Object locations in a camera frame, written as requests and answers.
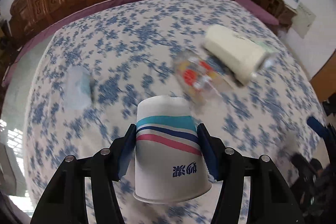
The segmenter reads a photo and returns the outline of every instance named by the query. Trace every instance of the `pink stripe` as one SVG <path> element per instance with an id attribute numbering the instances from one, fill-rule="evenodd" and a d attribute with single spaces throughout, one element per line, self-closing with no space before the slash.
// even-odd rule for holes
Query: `pink stripe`
<path id="1" fill-rule="evenodd" d="M 173 141 L 173 140 L 169 140 L 169 139 L 161 137 L 159 135 L 143 134 L 143 135 L 140 135 L 139 137 L 137 137 L 135 140 L 136 141 L 146 140 L 146 141 L 153 141 L 153 142 L 157 142 L 157 143 L 162 143 L 164 145 L 170 146 L 170 147 L 178 149 L 178 150 L 182 150 L 182 151 L 189 152 L 189 153 L 199 155 L 199 156 L 202 155 L 200 150 L 198 150 L 198 149 L 196 149 L 196 148 L 194 148 L 190 145 L 187 145 L 187 144 L 184 144 L 184 143 L 179 143 L 179 142 L 176 142 L 176 141 Z"/>

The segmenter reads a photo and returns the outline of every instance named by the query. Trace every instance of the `teal stripe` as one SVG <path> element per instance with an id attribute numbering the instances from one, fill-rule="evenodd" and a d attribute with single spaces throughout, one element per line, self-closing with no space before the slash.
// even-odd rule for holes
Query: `teal stripe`
<path id="1" fill-rule="evenodd" d="M 141 119 L 136 123 L 137 127 L 143 126 L 144 124 L 155 123 L 164 126 L 170 126 L 174 128 L 189 129 L 196 132 L 195 124 L 191 116 L 150 116 Z"/>

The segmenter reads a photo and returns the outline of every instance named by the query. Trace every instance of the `wooden desk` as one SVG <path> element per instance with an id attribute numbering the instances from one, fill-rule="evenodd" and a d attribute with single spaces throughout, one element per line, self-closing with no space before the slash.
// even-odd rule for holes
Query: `wooden desk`
<path id="1" fill-rule="evenodd" d="M 287 6 L 283 0 L 252 1 L 277 18 L 280 26 L 285 28 L 287 31 L 292 26 L 292 19 L 296 15 L 296 11 Z"/>
<path id="2" fill-rule="evenodd" d="M 336 50 L 310 81 L 320 102 L 336 92 Z"/>

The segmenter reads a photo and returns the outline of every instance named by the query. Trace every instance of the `striped paper cup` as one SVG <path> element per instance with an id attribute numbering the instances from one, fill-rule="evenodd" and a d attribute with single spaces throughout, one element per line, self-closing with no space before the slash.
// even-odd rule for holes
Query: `striped paper cup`
<path id="1" fill-rule="evenodd" d="M 188 102 L 155 96 L 138 105 L 135 191 L 146 203 L 197 198 L 211 188 Z"/>

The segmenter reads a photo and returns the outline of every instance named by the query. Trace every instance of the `metal screw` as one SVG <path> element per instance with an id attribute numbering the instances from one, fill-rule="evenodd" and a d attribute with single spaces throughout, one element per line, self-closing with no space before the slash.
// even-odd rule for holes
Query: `metal screw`
<path id="1" fill-rule="evenodd" d="M 235 151 L 232 148 L 226 148 L 225 153 L 228 155 L 232 155 Z"/>
<path id="2" fill-rule="evenodd" d="M 261 159 L 265 162 L 268 162 L 269 161 L 269 156 L 266 156 L 266 155 L 262 155 L 261 156 Z"/>
<path id="3" fill-rule="evenodd" d="M 66 158 L 65 158 L 66 162 L 70 162 L 70 161 L 73 161 L 73 160 L 74 160 L 73 155 L 66 156 Z"/>
<path id="4" fill-rule="evenodd" d="M 102 155 L 108 155 L 108 154 L 110 153 L 110 150 L 109 150 L 108 148 L 103 148 L 103 149 L 100 151 L 100 153 L 101 153 Z"/>

